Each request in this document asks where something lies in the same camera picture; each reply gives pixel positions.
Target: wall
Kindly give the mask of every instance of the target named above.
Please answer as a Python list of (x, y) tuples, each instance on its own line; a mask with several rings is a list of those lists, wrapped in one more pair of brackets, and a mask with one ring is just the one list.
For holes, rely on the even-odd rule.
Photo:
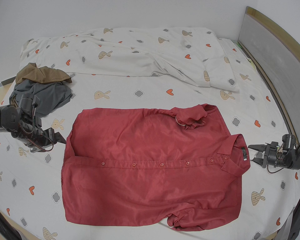
[(256, 9), (300, 43), (300, 0), (259, 0)]
[(205, 26), (237, 39), (259, 0), (0, 0), (0, 81), (19, 71), (23, 43), (99, 27)]

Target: headboard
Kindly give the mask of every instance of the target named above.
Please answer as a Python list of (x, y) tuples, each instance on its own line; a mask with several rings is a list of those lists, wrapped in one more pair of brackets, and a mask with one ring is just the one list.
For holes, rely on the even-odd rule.
[(246, 8), (238, 42), (266, 80), (288, 130), (300, 138), (300, 44), (261, 12)]

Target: red button-up shirt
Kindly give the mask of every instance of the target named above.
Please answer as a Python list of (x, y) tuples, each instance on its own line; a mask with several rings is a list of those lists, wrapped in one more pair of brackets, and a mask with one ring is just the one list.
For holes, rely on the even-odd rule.
[(243, 136), (229, 133), (216, 106), (83, 110), (61, 171), (66, 219), (143, 226), (168, 217), (177, 231), (216, 228), (239, 216), (249, 167)]

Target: brown cloth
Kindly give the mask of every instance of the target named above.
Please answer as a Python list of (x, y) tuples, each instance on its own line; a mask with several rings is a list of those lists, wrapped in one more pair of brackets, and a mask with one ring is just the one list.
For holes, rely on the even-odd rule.
[(71, 83), (71, 77), (64, 71), (49, 67), (38, 68), (36, 63), (29, 63), (26, 67), (22, 68), (16, 76), (16, 84), (20, 84), (25, 79), (32, 80), (37, 83), (53, 83), (66, 81)]

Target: patterned bed sheet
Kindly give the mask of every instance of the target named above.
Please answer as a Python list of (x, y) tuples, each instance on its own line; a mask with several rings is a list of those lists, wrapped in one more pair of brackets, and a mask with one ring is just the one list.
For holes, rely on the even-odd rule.
[[(43, 128), (53, 127), (66, 138), (83, 109), (171, 109), (208, 103), (219, 108), (231, 134), (242, 133), (248, 145), (281, 142), (288, 131), (270, 91), (237, 45), (228, 39), (218, 41), (234, 73), (228, 83), (237, 83), (239, 91), (195, 87), (170, 75), (126, 77), (68, 72), (73, 81), (68, 84), (73, 91), (71, 101), (44, 117)], [(12, 90), (13, 86), (3, 105), (8, 104)], [(297, 171), (284, 169), (269, 174), (251, 162), (242, 177), (239, 218), (225, 226), (187, 233), (168, 228), (166, 219), (143, 227), (76, 225), (66, 221), (61, 197), (65, 146), (58, 143), (49, 153), (31, 154), (9, 133), (0, 134), (0, 143), (0, 210), (40, 239), (256, 240), (278, 230), (300, 198)], [(250, 151), (250, 158), (254, 156), (261, 155)]]

